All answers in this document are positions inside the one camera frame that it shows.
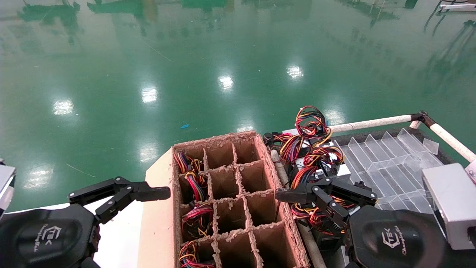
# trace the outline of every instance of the electronic component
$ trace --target electronic component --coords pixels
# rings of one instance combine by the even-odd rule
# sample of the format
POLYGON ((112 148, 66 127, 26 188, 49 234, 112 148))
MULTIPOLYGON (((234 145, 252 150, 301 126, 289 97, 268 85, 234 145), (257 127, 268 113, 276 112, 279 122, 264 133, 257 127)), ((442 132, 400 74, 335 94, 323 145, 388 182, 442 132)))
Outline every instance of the electronic component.
POLYGON ((463 167, 449 164, 423 170, 427 200, 452 249, 474 249, 468 229, 476 227, 476 185, 463 167))

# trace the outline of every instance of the black plastic part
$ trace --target black plastic part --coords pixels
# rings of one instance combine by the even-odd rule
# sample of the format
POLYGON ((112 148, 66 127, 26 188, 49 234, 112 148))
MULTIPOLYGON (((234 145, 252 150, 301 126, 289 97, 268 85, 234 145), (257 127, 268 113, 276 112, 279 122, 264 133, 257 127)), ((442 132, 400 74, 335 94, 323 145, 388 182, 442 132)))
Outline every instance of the black plastic part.
POLYGON ((274 136, 281 135, 282 132, 266 132, 263 135, 263 142, 265 143, 266 146, 272 146, 276 141, 274 139, 274 136))
POLYGON ((296 191, 293 189, 276 189, 275 198, 286 203, 308 204, 307 191, 296 191))
POLYGON ((0 267, 79 267, 98 249, 94 215, 80 205, 6 214, 0 220, 0 267))
POLYGON ((355 262, 350 262, 349 264, 347 264, 346 268, 360 268, 360 266, 357 265, 357 263, 355 262))
POLYGON ((301 148, 301 149, 299 150, 299 153, 297 154, 297 157, 298 157, 298 158, 302 158, 302 157, 308 155, 310 152, 311 152, 311 148, 310 148, 310 147, 301 148))
POLYGON ((324 171, 326 176, 334 177, 338 173, 337 165, 334 163, 326 163, 324 161, 318 161, 317 165, 324 171))
MULTIPOLYGON (((315 186, 312 188, 312 191, 316 195, 316 206, 340 228, 347 226, 349 212, 336 203, 334 199, 321 188, 315 186)), ((330 230, 336 235, 340 234, 340 230, 336 228, 330 228, 330 230)))
POLYGON ((84 259, 83 262, 81 262, 80 268, 101 268, 101 267, 99 267, 99 265, 96 262, 94 262, 94 260, 92 260, 91 257, 88 257, 84 259))
POLYGON ((114 179, 109 179, 70 193, 68 195, 69 203, 84 206, 116 194, 119 188, 114 179))
POLYGON ((266 146, 271 146, 274 143, 273 134, 266 132, 263 135, 263 142, 265 143, 266 146))
POLYGON ((468 228, 468 238, 473 243, 473 246, 476 247, 476 227, 468 228))
POLYGON ((123 177, 116 177, 70 193, 69 203, 82 206, 118 194, 122 189, 128 189, 132 200, 140 202, 165 200, 170 197, 168 187, 150 187, 147 182, 130 182, 123 177))
POLYGON ((346 249, 362 267, 470 268, 476 250, 453 250, 432 214, 364 206, 350 217, 346 249))

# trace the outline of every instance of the metal rod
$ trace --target metal rod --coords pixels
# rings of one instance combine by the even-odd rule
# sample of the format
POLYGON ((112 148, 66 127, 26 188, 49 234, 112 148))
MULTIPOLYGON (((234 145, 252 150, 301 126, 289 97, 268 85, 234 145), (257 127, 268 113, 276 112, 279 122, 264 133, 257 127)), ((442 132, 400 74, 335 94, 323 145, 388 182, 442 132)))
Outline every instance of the metal rod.
POLYGON ((455 151, 457 151, 462 157, 468 160, 470 163, 476 160, 476 154, 464 146, 453 135, 446 131, 439 124, 433 124, 430 129, 442 138, 448 145, 450 145, 455 151))
POLYGON ((397 124, 397 123, 404 123, 412 121, 412 116, 409 114, 406 115, 399 115, 387 118, 380 118, 374 120, 367 120, 355 123, 348 123, 348 124, 339 124, 330 126, 332 132, 342 132, 342 131, 350 131, 362 128, 369 128, 381 125, 388 125, 388 124, 397 124))

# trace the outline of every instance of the colorful wire harness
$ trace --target colorful wire harness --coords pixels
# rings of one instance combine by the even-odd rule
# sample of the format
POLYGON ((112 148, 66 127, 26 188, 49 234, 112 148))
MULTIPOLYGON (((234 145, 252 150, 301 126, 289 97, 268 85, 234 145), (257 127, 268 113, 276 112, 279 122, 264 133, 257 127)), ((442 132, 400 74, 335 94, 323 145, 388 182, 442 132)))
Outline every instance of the colorful wire harness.
POLYGON ((203 175, 198 174, 203 171, 203 164, 198 159, 192 159, 183 152, 174 155, 181 174, 185 174, 185 179, 192 188, 195 201, 205 201, 207 198, 207 180, 203 175))
POLYGON ((299 110, 295 126, 300 136, 306 139, 318 139, 316 143, 318 145, 323 144, 332 135, 324 115, 318 108, 311 105, 306 105, 299 110))
POLYGON ((304 143, 304 138, 299 135, 292 135, 291 133, 283 133, 275 135, 275 139, 281 142, 281 150, 279 155, 282 159, 293 163, 298 158, 299 150, 304 143))
POLYGON ((187 242, 178 255, 180 256, 178 260, 182 268, 215 268, 214 264, 200 263, 197 247, 193 241, 187 242))
POLYGON ((318 159, 325 163, 340 165, 344 162, 344 153, 336 146, 318 147, 304 157, 304 165, 313 166, 318 159))
POLYGON ((182 217, 182 233, 189 239, 198 239, 210 235, 213 208, 208 203, 195 207, 182 217))

